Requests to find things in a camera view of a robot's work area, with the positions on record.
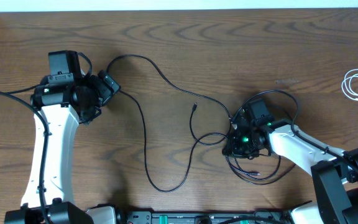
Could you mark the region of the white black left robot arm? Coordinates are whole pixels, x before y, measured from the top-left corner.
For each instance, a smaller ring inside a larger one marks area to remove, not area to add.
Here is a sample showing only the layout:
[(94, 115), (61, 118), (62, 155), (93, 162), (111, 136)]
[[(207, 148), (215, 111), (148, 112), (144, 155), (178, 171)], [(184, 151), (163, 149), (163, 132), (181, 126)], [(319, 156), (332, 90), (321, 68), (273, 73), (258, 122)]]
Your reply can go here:
[(101, 108), (120, 86), (102, 70), (82, 71), (81, 52), (62, 50), (48, 55), (50, 74), (33, 87), (35, 146), (29, 182), (18, 210), (5, 223), (117, 223), (112, 205), (82, 210), (72, 187), (73, 148), (79, 125), (101, 115)]

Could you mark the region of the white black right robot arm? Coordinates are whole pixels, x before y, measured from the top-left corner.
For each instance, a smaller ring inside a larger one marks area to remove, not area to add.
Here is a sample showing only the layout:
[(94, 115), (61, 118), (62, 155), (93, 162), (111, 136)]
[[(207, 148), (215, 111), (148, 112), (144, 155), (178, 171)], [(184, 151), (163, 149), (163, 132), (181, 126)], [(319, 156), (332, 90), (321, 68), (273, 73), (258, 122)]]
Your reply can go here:
[(266, 149), (312, 177), (316, 202), (292, 209), (293, 223), (358, 224), (358, 148), (331, 147), (288, 119), (275, 120), (262, 99), (246, 103), (232, 125), (223, 149), (227, 158), (253, 159)]

